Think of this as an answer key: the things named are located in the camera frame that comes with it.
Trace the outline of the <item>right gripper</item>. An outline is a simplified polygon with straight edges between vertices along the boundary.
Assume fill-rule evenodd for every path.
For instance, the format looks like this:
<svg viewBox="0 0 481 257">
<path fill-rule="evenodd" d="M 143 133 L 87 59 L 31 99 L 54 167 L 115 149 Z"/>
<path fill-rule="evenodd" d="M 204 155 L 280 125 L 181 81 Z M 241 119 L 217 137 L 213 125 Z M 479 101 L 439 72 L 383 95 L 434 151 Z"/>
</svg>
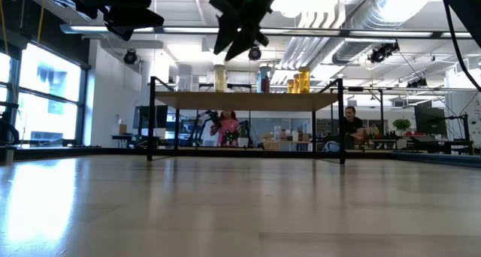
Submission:
<svg viewBox="0 0 481 257">
<path fill-rule="evenodd" d="M 245 52 L 255 42 L 267 46 L 269 40 L 260 31 L 260 22 L 273 11 L 274 0 L 210 0 L 209 4 L 221 12 L 217 16 L 219 30 L 214 54 L 220 54 L 229 44 L 225 60 L 230 61 Z"/>
</svg>

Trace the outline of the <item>person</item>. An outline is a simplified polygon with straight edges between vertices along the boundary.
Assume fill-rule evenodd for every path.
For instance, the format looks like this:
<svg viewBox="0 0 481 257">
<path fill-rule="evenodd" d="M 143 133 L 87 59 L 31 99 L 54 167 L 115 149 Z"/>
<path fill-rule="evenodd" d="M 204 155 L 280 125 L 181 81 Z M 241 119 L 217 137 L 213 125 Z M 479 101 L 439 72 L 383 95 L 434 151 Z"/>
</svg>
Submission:
<svg viewBox="0 0 481 257">
<path fill-rule="evenodd" d="M 237 130 L 239 121 L 233 110 L 223 110 L 219 116 L 219 122 L 213 123 L 210 127 L 210 135 L 217 135 L 218 147 L 237 146 Z"/>
<path fill-rule="evenodd" d="M 352 106 L 345 108 L 343 121 L 343 139 L 345 148 L 351 150 L 356 141 L 364 139 L 364 126 L 362 120 L 356 116 L 356 110 Z"/>
</svg>

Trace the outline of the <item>small robot green lights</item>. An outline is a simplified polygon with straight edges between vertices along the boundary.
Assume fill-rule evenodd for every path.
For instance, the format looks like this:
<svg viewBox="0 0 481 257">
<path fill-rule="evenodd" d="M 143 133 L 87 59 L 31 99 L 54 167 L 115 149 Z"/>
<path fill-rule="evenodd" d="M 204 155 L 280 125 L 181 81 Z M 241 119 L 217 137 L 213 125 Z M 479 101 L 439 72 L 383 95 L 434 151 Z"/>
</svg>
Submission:
<svg viewBox="0 0 481 257">
<path fill-rule="evenodd" d="M 238 138 L 249 138 L 249 123 L 245 120 L 238 122 L 235 119 L 228 119 L 222 122 L 222 127 L 219 130 L 221 137 L 219 143 L 223 147 L 238 147 Z"/>
</svg>

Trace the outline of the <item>brown cardboard boxes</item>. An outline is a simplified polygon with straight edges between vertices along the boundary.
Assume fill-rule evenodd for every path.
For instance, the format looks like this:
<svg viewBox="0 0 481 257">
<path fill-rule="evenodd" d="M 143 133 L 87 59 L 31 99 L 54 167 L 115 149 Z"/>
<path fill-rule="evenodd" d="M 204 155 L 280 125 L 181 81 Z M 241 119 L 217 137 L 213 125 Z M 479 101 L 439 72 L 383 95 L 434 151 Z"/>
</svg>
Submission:
<svg viewBox="0 0 481 257">
<path fill-rule="evenodd" d="M 261 136 L 261 143 L 265 150 L 280 150 L 280 141 L 274 140 L 274 134 L 267 133 Z"/>
</svg>

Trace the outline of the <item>green potted plant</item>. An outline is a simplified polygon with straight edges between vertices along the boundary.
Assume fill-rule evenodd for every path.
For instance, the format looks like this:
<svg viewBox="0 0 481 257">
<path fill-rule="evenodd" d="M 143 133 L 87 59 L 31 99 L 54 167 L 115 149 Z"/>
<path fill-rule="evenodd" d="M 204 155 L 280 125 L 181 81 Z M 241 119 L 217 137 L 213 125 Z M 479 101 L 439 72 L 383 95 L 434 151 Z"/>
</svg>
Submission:
<svg viewBox="0 0 481 257">
<path fill-rule="evenodd" d="M 402 150 L 407 146 L 406 132 L 410 129 L 411 123 L 408 119 L 396 119 L 392 125 L 397 132 L 396 149 Z"/>
</svg>

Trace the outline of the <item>black desk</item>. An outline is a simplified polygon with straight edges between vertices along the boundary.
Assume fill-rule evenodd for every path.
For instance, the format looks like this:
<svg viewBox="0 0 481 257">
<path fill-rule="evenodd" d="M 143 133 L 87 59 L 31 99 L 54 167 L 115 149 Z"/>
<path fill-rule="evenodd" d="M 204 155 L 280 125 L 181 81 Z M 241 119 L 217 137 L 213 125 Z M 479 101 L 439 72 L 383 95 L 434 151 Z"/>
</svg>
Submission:
<svg viewBox="0 0 481 257">
<path fill-rule="evenodd" d="M 473 155 L 473 142 L 465 139 L 453 141 L 436 140 L 432 136 L 411 136 L 407 142 L 406 150 L 426 151 L 427 153 L 443 153 Z"/>
</svg>

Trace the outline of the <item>wooden shelf black frame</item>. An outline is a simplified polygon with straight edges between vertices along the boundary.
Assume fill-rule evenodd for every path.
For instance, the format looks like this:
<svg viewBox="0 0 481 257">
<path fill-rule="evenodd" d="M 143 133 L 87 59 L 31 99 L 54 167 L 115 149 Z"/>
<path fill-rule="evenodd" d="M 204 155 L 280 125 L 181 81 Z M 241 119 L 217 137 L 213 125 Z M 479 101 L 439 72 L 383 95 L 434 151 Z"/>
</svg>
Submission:
<svg viewBox="0 0 481 257">
<path fill-rule="evenodd" d="M 316 134 L 316 112 L 335 102 L 338 103 L 340 133 L 343 134 L 343 81 L 337 79 L 318 93 L 277 94 L 277 93 L 235 93 L 235 92 L 176 92 L 159 78 L 150 78 L 149 125 L 147 159 L 154 157 L 153 123 L 155 101 L 175 109 L 174 145 L 168 150 L 179 150 L 179 117 L 181 110 L 246 110 L 310 112 L 312 122 L 312 150 L 318 152 Z"/>
</svg>

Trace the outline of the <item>black aluminium rig frame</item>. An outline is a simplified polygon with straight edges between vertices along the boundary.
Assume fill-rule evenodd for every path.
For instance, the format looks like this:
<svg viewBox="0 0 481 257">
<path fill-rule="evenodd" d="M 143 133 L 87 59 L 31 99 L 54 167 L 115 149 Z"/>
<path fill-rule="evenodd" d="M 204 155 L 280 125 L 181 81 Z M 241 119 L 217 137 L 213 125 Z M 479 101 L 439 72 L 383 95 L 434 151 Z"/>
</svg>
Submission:
<svg viewBox="0 0 481 257">
<path fill-rule="evenodd" d="M 54 147 L 14 149 L 13 158 L 16 160 L 36 160 L 67 158 L 75 156 L 145 156 L 146 150 L 101 148 L 101 147 Z M 191 156 L 191 157 L 234 157 L 234 158 L 266 158 L 266 159 L 338 159 L 335 152 L 289 152 L 272 150 L 243 150 L 237 148 L 154 150 L 154 156 Z M 454 165 L 466 168 L 481 169 L 481 156 L 458 156 L 429 153 L 398 153 L 385 150 L 369 150 L 366 152 L 346 152 L 345 159 L 375 159 L 400 160 L 408 162 L 422 162 L 428 164 Z"/>
</svg>

